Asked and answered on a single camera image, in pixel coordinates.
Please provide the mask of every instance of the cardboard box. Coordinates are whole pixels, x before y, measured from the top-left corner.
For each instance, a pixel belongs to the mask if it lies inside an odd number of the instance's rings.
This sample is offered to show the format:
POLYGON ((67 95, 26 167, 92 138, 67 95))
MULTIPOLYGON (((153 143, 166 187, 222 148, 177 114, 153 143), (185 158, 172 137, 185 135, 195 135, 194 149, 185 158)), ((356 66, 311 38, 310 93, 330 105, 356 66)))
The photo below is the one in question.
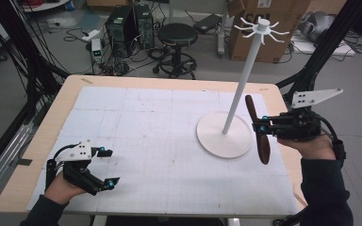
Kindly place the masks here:
MULTIPOLYGON (((309 3, 310 0, 234 0, 228 5, 228 14, 230 17, 235 16, 234 25, 242 27, 245 24, 240 17, 254 24, 258 17, 269 20, 271 24, 279 22, 279 25, 273 29, 278 32, 288 31, 289 34, 273 35, 284 42, 275 42, 271 37, 266 36, 265 45, 260 46, 255 59, 257 62, 279 62, 309 3)), ((246 60, 253 41, 253 37, 249 39, 242 37, 247 34, 249 33, 232 27, 228 42, 231 60, 246 60)))
POLYGON ((133 4, 134 0, 87 0, 87 5, 90 7, 132 6, 133 4))
POLYGON ((324 11, 331 15, 337 15, 342 7, 345 5, 346 0, 311 0, 310 5, 308 5, 307 12, 317 12, 324 11))

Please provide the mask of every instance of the white paper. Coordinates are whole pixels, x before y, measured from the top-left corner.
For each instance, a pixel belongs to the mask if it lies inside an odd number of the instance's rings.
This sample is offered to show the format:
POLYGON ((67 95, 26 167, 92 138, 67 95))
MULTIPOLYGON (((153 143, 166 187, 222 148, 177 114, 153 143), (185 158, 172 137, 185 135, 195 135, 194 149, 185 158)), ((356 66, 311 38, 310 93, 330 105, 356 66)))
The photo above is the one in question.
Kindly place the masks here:
MULTIPOLYGON (((258 117, 263 98, 251 94, 258 117)), ((252 124, 244 103, 237 115, 252 124)), ((257 217, 296 213, 288 175, 276 141, 261 164, 256 148, 237 159, 207 152, 196 136, 199 120, 228 111, 234 93, 210 90, 83 88, 60 131, 50 158, 63 146, 89 139, 113 151, 94 157, 90 172, 105 180, 121 177, 113 190, 75 197, 68 212, 257 217)), ((44 169, 27 209, 44 188, 44 169)))

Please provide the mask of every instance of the white stand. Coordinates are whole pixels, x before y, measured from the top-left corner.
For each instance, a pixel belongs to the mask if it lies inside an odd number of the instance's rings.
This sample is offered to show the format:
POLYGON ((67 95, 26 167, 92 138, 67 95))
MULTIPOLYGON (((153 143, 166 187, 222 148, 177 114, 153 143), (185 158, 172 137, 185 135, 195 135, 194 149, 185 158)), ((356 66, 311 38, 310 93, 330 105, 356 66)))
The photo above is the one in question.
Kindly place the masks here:
POLYGON ((258 19, 257 24, 250 24, 241 20, 253 27, 240 28, 240 30, 250 30, 253 32, 250 35, 243 36, 244 38, 250 38, 255 35, 254 40, 249 51, 249 55, 246 58, 245 66, 243 68, 242 77, 239 80, 238 88, 234 96, 234 100, 231 104, 228 116, 225 119, 226 113, 209 113, 201 118, 197 126, 197 135, 201 144, 209 152, 225 158, 236 158, 247 153, 252 146, 252 130, 244 119, 239 116, 235 117, 235 112, 238 107, 240 97, 245 89, 245 85, 248 82, 249 75, 255 63, 258 50, 260 48, 260 42, 264 44, 264 35, 271 36, 275 41, 277 40, 271 32, 275 34, 284 35, 286 33, 279 33, 272 31, 271 28, 278 25, 278 23, 270 26, 270 22, 265 19, 258 19))

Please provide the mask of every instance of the black sleeve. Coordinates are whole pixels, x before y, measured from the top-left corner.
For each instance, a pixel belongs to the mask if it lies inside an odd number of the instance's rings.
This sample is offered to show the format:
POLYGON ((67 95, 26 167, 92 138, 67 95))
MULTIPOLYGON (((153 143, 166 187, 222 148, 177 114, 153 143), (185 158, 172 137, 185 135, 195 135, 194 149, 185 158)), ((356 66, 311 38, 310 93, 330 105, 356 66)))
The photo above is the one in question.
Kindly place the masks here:
POLYGON ((308 203, 301 226, 354 225, 347 203, 350 193, 345 189, 340 162, 336 160, 302 159, 302 191, 308 203))
POLYGON ((20 226, 57 226, 66 206, 67 204, 61 205, 40 195, 20 226))

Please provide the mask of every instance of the wooden table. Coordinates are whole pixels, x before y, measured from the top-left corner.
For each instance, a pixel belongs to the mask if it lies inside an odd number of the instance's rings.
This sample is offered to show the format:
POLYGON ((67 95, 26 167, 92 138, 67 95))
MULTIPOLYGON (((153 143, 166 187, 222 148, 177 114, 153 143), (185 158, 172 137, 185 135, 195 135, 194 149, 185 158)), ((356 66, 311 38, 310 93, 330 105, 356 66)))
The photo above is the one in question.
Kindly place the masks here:
MULTIPOLYGON (((60 129, 73 109, 79 91, 85 86, 141 89, 181 89, 235 92, 238 83, 216 81, 192 81, 154 78, 107 77, 72 75, 67 78, 56 100, 46 114, 38 132, 32 139, 23 158, 32 159, 30 166, 18 166, 10 177, 0 196, 0 212, 24 213, 37 184, 41 168, 47 155, 53 149, 60 129)), ((263 96, 270 116, 285 112, 281 93, 275 85, 247 84, 246 92, 260 93, 263 96)), ((300 155, 290 148, 280 145, 280 150, 292 183, 293 192, 300 209, 304 198, 300 189, 302 181, 300 155)))

